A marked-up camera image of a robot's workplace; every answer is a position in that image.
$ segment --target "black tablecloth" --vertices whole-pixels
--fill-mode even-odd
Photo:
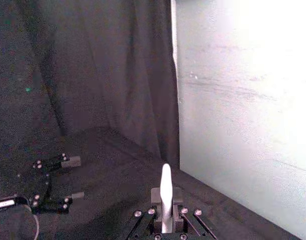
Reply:
[[[81,167],[55,176],[53,191],[59,196],[85,192],[68,215],[39,215],[39,239],[115,239],[134,210],[150,207],[150,190],[159,187],[165,163],[109,128],[89,129],[36,149],[31,159],[17,159],[15,168],[25,169],[38,157],[61,152],[81,156]],[[180,170],[172,169],[172,178],[183,190],[185,205],[201,208],[222,239],[297,239]],[[32,239],[35,229],[25,208],[0,213],[0,239]]]

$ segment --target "black curtain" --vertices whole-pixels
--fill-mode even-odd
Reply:
[[[27,74],[26,81],[36,83],[21,92],[22,98],[12,95],[20,106],[4,99],[19,86],[26,89],[18,78],[11,80],[14,71],[1,72],[13,58],[9,36],[17,60],[33,65],[36,72],[32,76],[25,68],[18,70]],[[6,137],[4,145],[23,145],[27,134],[16,123],[31,122],[39,131],[41,126],[53,128],[40,131],[40,138],[47,131],[55,132],[52,136],[71,135],[108,126],[179,166],[170,1],[0,1],[0,42],[6,52],[0,61],[0,84],[8,86],[0,92],[0,103],[17,111],[7,118],[9,123],[0,117],[0,132],[13,126],[22,135],[18,139]],[[37,105],[34,110],[38,113],[19,112],[25,101]],[[0,145],[0,151],[9,151],[4,145]]]

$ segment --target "white label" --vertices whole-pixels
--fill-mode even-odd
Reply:
[[[15,205],[14,200],[0,201],[0,209],[8,206]]]

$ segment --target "bolt head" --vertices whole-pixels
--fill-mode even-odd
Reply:
[[[186,207],[183,207],[183,208],[182,208],[182,210],[181,210],[181,213],[183,213],[183,214],[186,214],[186,213],[188,213],[188,208],[186,208]]]
[[[137,210],[137,211],[134,212],[134,216],[137,217],[137,218],[140,217],[141,215],[142,215],[142,211],[140,211],[140,210]]]
[[[186,234],[181,234],[180,235],[181,240],[187,240],[187,235]]]
[[[202,210],[196,209],[196,210],[195,210],[195,215],[201,216],[201,215],[202,215]]]
[[[153,209],[153,208],[151,208],[151,209],[148,210],[148,214],[150,214],[150,215],[154,214],[155,212],[156,212],[156,211],[155,211],[155,209]]]
[[[154,236],[154,240],[161,240],[162,239],[162,235],[161,234],[156,234]]]

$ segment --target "white wall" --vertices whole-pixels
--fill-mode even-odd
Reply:
[[[181,169],[306,239],[306,1],[176,14]]]

